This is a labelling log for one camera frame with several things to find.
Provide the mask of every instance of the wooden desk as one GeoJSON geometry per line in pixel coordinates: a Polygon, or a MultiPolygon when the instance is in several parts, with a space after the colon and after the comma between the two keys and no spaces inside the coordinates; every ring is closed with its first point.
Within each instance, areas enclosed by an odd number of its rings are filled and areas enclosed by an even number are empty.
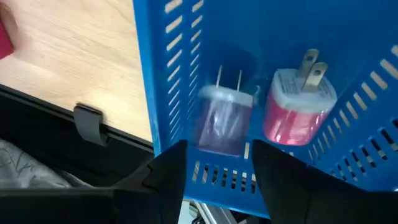
{"type": "Polygon", "coordinates": [[[92,106],[152,142],[131,0],[0,2],[16,48],[0,60],[1,84],[67,110],[92,106]]]}

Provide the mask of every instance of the gray fabric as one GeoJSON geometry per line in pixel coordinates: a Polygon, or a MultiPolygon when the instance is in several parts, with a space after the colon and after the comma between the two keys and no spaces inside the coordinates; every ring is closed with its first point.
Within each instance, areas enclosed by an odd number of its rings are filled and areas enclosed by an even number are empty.
{"type": "Polygon", "coordinates": [[[53,170],[0,139],[0,189],[71,187],[53,170]]]}

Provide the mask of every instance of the red object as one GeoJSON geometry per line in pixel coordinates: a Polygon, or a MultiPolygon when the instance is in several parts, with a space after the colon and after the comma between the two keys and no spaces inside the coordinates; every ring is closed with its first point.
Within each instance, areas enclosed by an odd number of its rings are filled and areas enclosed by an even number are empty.
{"type": "Polygon", "coordinates": [[[279,144],[303,146],[317,133],[328,113],[303,113],[281,108],[270,92],[266,104],[264,134],[279,144]]]}
{"type": "Polygon", "coordinates": [[[0,20],[0,59],[12,54],[14,49],[12,47],[10,38],[6,32],[6,28],[0,20]]]}

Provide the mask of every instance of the black plastic clip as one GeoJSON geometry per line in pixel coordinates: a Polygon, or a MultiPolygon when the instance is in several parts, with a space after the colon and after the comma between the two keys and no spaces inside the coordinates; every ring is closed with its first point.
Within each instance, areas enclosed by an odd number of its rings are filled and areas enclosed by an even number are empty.
{"type": "Polygon", "coordinates": [[[101,111],[86,105],[77,104],[73,109],[75,125],[80,136],[89,142],[107,146],[110,138],[101,133],[100,125],[103,121],[101,111]]]}

